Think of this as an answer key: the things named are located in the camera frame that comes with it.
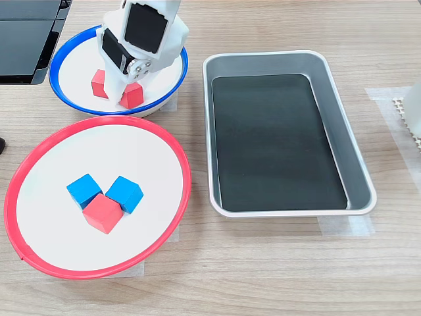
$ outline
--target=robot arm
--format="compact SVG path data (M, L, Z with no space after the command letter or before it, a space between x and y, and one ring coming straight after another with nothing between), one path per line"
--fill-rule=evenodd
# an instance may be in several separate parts
M104 91L119 102L128 84L158 72L180 55L189 29L178 17L181 0L123 0L97 30L105 61Z

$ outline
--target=blue cube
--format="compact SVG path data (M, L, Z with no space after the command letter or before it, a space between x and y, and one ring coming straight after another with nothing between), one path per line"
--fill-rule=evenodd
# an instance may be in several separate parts
M142 199L143 192L139 184L119 176L105 196L119 203L123 211L132 214Z
M83 177L69 184L67 190L81 209L87 207L95 196L103 193L90 174L85 174Z

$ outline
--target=wooden table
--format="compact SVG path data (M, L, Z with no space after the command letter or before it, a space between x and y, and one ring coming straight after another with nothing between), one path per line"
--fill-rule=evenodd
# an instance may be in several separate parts
M117 1L74 1L60 45ZM19 260L0 222L2 315L421 315L421 199L365 88L421 75L421 6L411 1L193 1L178 111L149 120L183 145L193 173L180 241L145 276L74 282ZM208 202L201 66L215 53L313 49L326 56L378 192L376 233L323 236L316 218L230 221ZM0 87L0 203L23 158L87 116L40 86Z

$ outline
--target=red rim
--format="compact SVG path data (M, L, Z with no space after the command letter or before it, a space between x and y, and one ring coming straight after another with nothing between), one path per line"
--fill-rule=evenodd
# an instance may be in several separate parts
M139 253L135 257L112 267L108 267L100 270L93 271L73 271L58 268L54 265L50 265L48 262L44 261L34 251L31 247L26 244L23 239L16 219L16 203L18 200L18 195L20 187L26 178L26 175L32 169L32 167L37 163L37 161L46 154L52 147L56 146L61 141L65 140L67 137L74 135L82 130L87 130L88 128L101 126L101 125L128 125L142 128L149 132L154 133L158 137L162 138L174 151L176 154L183 172L183 193L180 205L178 207L177 213L172 220L170 226L165 230L165 232L158 238L152 245L150 245L145 251ZM189 161L187 160L186 153L184 153L183 148L178 143L178 141L168 133L162 127L149 122L148 120L143 120L141 118L135 117L125 117L125 116L106 116L106 117L94 117L81 122L77 122L73 125L67 126L62 130L54 133L49 136L46 140L41 142L20 164L18 170L15 172L12 177L11 183L6 193L5 198L5 227L9 240L13 245L14 250L18 253L19 257L22 260L25 260L35 269L40 270L48 275L59 277L59 278L69 278L74 280L85 280L90 278L101 278L107 275L113 275L115 273L126 270L136 263L143 261L148 256L150 256L155 250L161 247L166 240L171 236L173 231L177 228L180 223L184 212L186 211L187 204L190 197L191 191L191 172Z

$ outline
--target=plate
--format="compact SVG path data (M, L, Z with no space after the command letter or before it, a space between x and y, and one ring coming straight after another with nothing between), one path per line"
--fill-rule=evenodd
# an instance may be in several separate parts
M51 61L50 84L56 95L67 105L92 115L145 116L162 107L181 86L187 74L188 57L183 48L174 63L161 71L148 74L139 83L144 89L142 106L126 110L108 99L92 94L91 80L105 64L98 52L95 26L66 42Z
M144 197L110 234L90 226L66 186L89 173L106 192L118 176ZM95 117L40 143L13 176L5 226L20 258L54 277L87 279L144 260L172 234L191 190L187 157L160 126L135 117Z

